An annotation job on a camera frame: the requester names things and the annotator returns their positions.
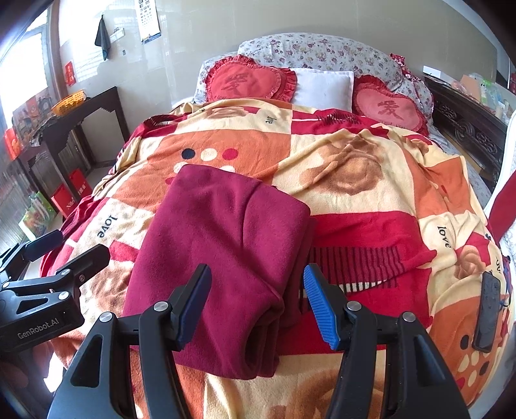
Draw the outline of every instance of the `folded maroon blanket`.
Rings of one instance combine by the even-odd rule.
[[[186,165],[143,241],[123,315],[166,300],[206,263],[212,289],[176,363],[228,378],[271,377],[279,327],[300,316],[314,223],[305,204],[259,180]]]

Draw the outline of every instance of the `red decoration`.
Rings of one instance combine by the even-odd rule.
[[[73,71],[73,64],[69,61],[64,67],[64,79],[68,87],[73,86],[77,81],[75,80],[75,73]]]
[[[396,61],[396,63],[400,66],[401,68],[401,72],[403,73],[403,75],[409,79],[411,82],[413,81],[418,81],[418,82],[423,82],[423,80],[421,80],[419,77],[413,75],[409,68],[407,67],[407,65],[405,64],[405,57],[402,56],[402,55],[396,55],[396,54],[391,54],[391,58]]]
[[[249,57],[237,55],[217,61],[204,81],[209,102],[241,98],[290,102],[297,76],[290,69],[260,66]]]
[[[404,94],[392,93],[384,82],[371,75],[355,81],[353,112],[385,125],[428,135],[426,119],[414,101]]]
[[[17,158],[22,152],[20,141],[18,140],[13,128],[9,128],[4,134],[5,146],[11,160]]]

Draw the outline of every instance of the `blanket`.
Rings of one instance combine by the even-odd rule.
[[[307,263],[376,313],[414,312],[465,402],[478,397],[499,363],[514,309],[464,158],[366,117],[273,100],[185,104],[135,130],[109,175],[66,220],[63,247],[41,267],[51,274],[97,243],[111,252],[109,266],[81,287],[84,325],[53,342],[65,365],[102,312],[121,315],[154,213],[191,163],[260,179],[308,205],[317,227]],[[502,301],[493,350],[480,353],[471,344],[486,270],[500,280]],[[324,417],[342,354],[322,341],[301,287],[299,298],[301,320],[279,334],[272,378],[234,380],[178,366],[194,418]],[[137,411],[148,417],[133,351],[131,363]],[[379,348],[370,417],[381,407],[384,369]]]
[[[278,332],[301,315],[299,278],[315,223],[305,204],[257,179],[186,165],[143,241],[123,315],[167,300],[204,263],[212,287],[175,362],[227,378],[272,377]]]

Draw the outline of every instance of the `wooden table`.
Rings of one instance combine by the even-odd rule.
[[[433,94],[436,127],[450,135],[493,176],[496,185],[504,158],[507,126],[482,105],[445,84],[425,76]]]
[[[120,131],[124,142],[129,140],[129,129],[125,120],[124,111],[120,103],[120,97],[118,96],[118,89],[116,86],[94,96],[86,99],[86,101],[73,109],[66,115],[57,118],[53,123],[45,126],[40,133],[40,145],[36,147],[26,147],[23,149],[18,159],[22,163],[27,175],[31,180],[38,186],[42,194],[49,202],[52,202],[50,197],[44,191],[44,188],[40,185],[39,180],[36,178],[32,171],[32,167],[35,164],[36,156],[44,151],[48,152],[52,165],[56,169],[59,178],[64,184],[65,188],[71,194],[76,202],[80,201],[80,196],[73,186],[68,173],[66,171],[63,162],[59,158],[59,152],[67,146],[68,135],[72,129],[80,124],[84,119],[91,115],[98,109],[104,109],[108,112],[115,112],[118,120]],[[89,148],[87,144],[81,144],[84,148]],[[114,163],[113,160],[108,162],[93,162],[95,167],[106,167]]]

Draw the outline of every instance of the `red box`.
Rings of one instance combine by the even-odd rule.
[[[75,189],[77,189],[81,198],[87,197],[93,192],[80,169],[75,169],[70,173],[70,181]],[[56,204],[59,212],[61,212],[65,217],[68,217],[75,207],[77,207],[77,202],[75,202],[64,185],[60,185],[57,188],[55,193],[52,195],[52,201]]]
[[[77,189],[77,192],[79,192],[81,198],[87,197],[93,192],[80,169],[75,169],[70,173],[70,180],[72,181],[72,185],[75,186],[75,189]]]

